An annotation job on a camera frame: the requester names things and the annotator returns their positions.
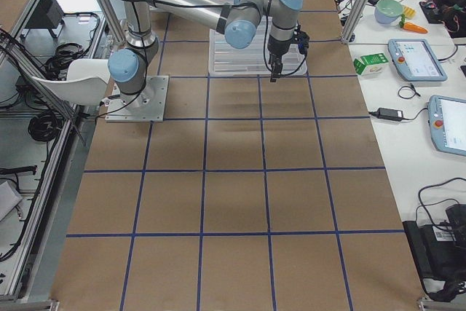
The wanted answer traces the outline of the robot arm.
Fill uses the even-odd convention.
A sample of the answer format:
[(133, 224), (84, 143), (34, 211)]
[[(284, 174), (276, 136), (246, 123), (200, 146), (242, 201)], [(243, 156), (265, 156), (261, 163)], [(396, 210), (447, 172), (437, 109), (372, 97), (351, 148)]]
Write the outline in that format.
[(250, 45), (262, 19), (271, 20), (267, 49), (272, 81), (283, 76), (282, 57), (291, 45), (297, 45), (302, 55), (309, 49), (309, 37), (298, 24), (303, 0), (234, 0), (233, 4), (216, 0), (123, 1), (129, 32), (125, 48), (109, 58), (108, 68), (126, 107), (142, 106), (152, 96), (146, 75), (153, 58), (149, 51), (157, 50), (158, 39), (151, 28), (150, 6), (211, 28), (236, 49)]

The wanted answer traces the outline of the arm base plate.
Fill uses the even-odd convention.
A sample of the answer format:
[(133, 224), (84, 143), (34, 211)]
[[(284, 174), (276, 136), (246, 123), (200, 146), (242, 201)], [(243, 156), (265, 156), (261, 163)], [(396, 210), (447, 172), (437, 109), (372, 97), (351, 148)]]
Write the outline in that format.
[(121, 95), (117, 84), (114, 83), (112, 95), (119, 95), (111, 99), (108, 104), (107, 122), (162, 122), (165, 115), (165, 104), (169, 85), (169, 76), (147, 76), (146, 87), (129, 106), (133, 97)]

